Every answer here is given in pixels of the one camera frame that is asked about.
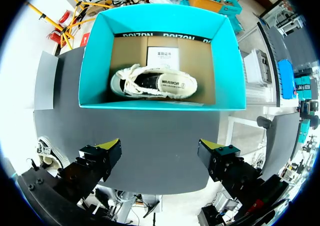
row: chair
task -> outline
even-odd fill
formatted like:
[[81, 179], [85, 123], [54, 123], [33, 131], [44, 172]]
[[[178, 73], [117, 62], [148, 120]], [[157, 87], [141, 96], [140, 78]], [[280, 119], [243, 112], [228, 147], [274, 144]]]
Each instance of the chair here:
[[299, 137], [299, 113], [277, 115], [272, 121], [259, 116], [258, 126], [267, 130], [266, 156], [261, 178], [269, 179], [293, 158]]

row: black bracket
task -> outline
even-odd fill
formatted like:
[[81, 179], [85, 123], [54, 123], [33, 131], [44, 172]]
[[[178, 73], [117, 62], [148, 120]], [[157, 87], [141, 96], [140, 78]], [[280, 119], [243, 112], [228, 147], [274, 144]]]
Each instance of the black bracket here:
[[45, 14], [42, 14], [40, 17], [39, 17], [39, 20], [41, 19], [41, 18], [46, 18], [47, 16], [45, 15]]

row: white sneaker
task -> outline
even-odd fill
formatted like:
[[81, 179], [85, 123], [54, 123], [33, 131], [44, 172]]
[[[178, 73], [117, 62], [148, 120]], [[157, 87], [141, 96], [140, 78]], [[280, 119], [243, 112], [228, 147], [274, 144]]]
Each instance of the white sneaker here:
[[119, 96], [183, 99], [196, 92], [197, 81], [185, 72], [134, 64], [130, 68], [117, 71], [110, 86]]

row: orange box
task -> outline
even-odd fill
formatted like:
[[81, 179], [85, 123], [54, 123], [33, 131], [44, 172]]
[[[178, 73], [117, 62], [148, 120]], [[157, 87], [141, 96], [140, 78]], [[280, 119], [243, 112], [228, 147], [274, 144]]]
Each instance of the orange box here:
[[223, 6], [222, 3], [212, 0], [189, 0], [190, 6], [206, 9], [212, 12], [219, 12]]

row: turquoise box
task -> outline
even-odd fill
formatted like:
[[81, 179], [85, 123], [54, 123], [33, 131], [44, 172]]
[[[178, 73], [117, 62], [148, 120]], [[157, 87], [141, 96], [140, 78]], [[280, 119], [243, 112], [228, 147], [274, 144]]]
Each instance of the turquoise box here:
[[[155, 35], [156, 32], [192, 35], [191, 38], [206, 38], [204, 43], [210, 43], [215, 79], [214, 105], [155, 100], [108, 102], [106, 91], [114, 37], [123, 34]], [[97, 109], [245, 109], [244, 69], [229, 19], [207, 10], [170, 4], [141, 4], [100, 12], [84, 52], [78, 98], [80, 107]]]

